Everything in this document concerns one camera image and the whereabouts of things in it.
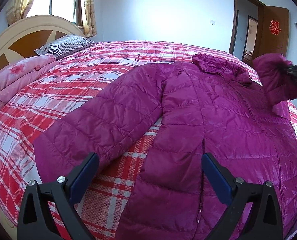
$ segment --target door frame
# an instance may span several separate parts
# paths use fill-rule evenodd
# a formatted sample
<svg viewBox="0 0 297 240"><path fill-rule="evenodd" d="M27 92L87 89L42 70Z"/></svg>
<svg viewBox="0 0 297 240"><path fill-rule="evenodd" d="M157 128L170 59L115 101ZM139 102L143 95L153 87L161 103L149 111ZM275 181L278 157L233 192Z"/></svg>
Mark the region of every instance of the door frame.
<svg viewBox="0 0 297 240"><path fill-rule="evenodd" d="M259 26L258 20L249 15L248 16L248 20L247 20L247 36L245 38L245 45L244 45L244 50L243 50L243 57L244 57L245 48L247 47L247 37L248 37L248 29L250 27L250 19L252 19L253 21L257 22L257 26Z"/></svg>
<svg viewBox="0 0 297 240"><path fill-rule="evenodd" d="M255 38L255 45L252 60L258 57L260 43L262 38L262 31L263 31L263 22L264 22L264 3L259 0L248 0L249 2L255 4L258 9L258 19L257 19L257 31L256 31L256 38ZM234 17L233 17L233 28L232 28L232 36L231 36L231 44L229 53L233 54L234 51L234 36L236 35L236 25L237 25L237 17L236 17L236 10L237 10L237 0L234 0Z"/></svg>
<svg viewBox="0 0 297 240"><path fill-rule="evenodd" d="M239 10L236 10L236 22L239 21ZM235 41L236 41L236 32L238 30L238 25L236 24L235 25L235 30L234 30L234 37L233 37L233 50L234 50L234 46L235 46Z"/></svg>

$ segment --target pink blanket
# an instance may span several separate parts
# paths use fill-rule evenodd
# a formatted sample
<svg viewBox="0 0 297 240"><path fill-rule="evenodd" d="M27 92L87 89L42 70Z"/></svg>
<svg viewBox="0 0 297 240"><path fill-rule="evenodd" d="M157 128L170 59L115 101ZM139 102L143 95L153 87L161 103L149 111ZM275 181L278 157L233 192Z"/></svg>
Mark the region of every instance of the pink blanket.
<svg viewBox="0 0 297 240"><path fill-rule="evenodd" d="M58 62L53 54L25 58L0 70L0 109L23 87L38 80Z"/></svg>

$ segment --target curtain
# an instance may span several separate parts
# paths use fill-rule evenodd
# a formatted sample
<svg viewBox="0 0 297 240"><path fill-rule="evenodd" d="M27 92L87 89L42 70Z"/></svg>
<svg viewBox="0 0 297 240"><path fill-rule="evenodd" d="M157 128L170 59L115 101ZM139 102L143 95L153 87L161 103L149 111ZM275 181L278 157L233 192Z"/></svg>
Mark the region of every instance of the curtain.
<svg viewBox="0 0 297 240"><path fill-rule="evenodd" d="M93 37L97 34L94 13L94 0L82 0L82 23L86 37Z"/></svg>
<svg viewBox="0 0 297 240"><path fill-rule="evenodd" d="M6 4L6 20L9 25L26 17L34 0L9 0Z"/></svg>

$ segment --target metal screw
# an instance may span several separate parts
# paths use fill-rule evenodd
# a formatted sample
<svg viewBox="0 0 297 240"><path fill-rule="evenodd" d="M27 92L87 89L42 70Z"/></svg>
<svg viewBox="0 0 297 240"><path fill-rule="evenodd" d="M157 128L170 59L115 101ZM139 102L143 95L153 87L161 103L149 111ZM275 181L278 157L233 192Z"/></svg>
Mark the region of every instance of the metal screw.
<svg viewBox="0 0 297 240"><path fill-rule="evenodd" d="M273 183L271 181L267 180L265 182L265 185L268 186L268 187L272 187L273 186Z"/></svg>
<svg viewBox="0 0 297 240"><path fill-rule="evenodd" d="M244 183L244 179L241 178L241 177L237 177L237 178L235 178L235 181L236 181L238 184L243 184L243 183Z"/></svg>
<svg viewBox="0 0 297 240"><path fill-rule="evenodd" d="M34 184L35 184L35 180L33 180L33 179L28 182L29 186L33 186Z"/></svg>
<svg viewBox="0 0 297 240"><path fill-rule="evenodd" d="M60 177L57 178L57 182L58 183L62 183L64 181L65 181L65 177L64 176L60 176Z"/></svg>

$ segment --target red and white plaid sheet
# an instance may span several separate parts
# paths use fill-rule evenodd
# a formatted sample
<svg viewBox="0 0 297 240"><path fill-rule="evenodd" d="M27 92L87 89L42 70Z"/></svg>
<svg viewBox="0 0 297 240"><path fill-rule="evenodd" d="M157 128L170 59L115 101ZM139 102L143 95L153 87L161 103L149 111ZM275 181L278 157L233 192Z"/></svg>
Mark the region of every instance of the red and white plaid sheet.
<svg viewBox="0 0 297 240"><path fill-rule="evenodd" d="M21 198L31 179L40 181L32 142L55 120L81 106L113 80L146 63L191 61L196 53L226 58L245 67L253 81L256 72L232 55L217 50L171 42L102 42L60 60L60 65L23 88L0 111L0 207L17 225ZM297 135L297 109L289 102ZM160 126L160 120L99 175L75 207L97 239L114 239L120 215L134 181ZM54 206L61 234L69 239Z"/></svg>

